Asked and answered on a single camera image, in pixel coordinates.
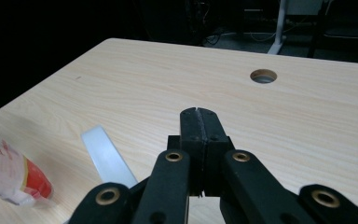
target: wooden table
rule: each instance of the wooden table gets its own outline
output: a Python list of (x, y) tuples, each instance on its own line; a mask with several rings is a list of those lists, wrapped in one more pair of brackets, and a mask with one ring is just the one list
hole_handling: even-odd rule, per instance
[[(269, 84), (252, 81), (274, 71)], [(0, 109), (0, 136), (34, 161), (55, 207), (0, 200), (0, 223), (63, 223), (101, 183), (80, 135), (101, 124), (140, 181), (179, 134), (179, 113), (217, 113), (236, 148), (284, 187), (318, 183), (358, 205), (358, 63), (108, 39)], [(189, 223), (224, 223), (191, 198)]]

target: light wood tabletop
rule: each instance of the light wood tabletop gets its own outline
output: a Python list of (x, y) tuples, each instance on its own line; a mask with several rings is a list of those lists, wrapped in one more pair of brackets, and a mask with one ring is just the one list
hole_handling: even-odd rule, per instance
[[(250, 75), (276, 73), (261, 84)], [(294, 193), (310, 184), (358, 205), (358, 63), (107, 39), (0, 108), (0, 136), (45, 173), (56, 206), (0, 200), (2, 223), (63, 223), (102, 183), (80, 135), (102, 125), (138, 181), (179, 114), (214, 111), (237, 149)], [(189, 223), (224, 223), (218, 198), (191, 198)]]

